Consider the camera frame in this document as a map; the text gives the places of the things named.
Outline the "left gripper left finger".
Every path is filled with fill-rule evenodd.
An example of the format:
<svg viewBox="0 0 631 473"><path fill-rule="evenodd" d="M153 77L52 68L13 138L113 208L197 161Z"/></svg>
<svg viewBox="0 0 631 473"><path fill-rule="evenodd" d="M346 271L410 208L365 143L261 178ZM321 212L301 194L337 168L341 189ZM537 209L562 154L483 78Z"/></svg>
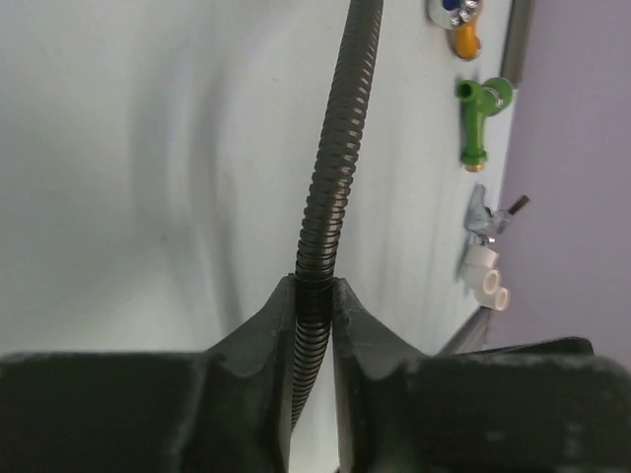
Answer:
<svg viewBox="0 0 631 473"><path fill-rule="evenodd" d="M284 472L295 283L213 347L1 360L5 472Z"/></svg>

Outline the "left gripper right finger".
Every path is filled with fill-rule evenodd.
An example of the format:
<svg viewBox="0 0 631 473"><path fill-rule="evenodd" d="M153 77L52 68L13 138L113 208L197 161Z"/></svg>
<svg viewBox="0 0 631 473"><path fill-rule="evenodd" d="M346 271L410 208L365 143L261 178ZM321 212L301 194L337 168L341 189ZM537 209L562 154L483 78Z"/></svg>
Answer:
<svg viewBox="0 0 631 473"><path fill-rule="evenodd" d="M428 356L332 296L343 472L626 472L630 374L565 337Z"/></svg>

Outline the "green water faucet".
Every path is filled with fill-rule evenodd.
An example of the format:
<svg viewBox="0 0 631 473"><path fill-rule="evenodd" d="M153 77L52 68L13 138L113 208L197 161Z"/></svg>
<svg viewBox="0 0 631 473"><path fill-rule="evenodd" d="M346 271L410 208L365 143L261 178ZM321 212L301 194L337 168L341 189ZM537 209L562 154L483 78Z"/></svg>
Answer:
<svg viewBox="0 0 631 473"><path fill-rule="evenodd" d="M512 103L514 88L502 77L493 77L483 83L460 80L455 95L460 105L463 131L460 162L466 171L480 172L488 161L484 141L486 119L503 112Z"/></svg>

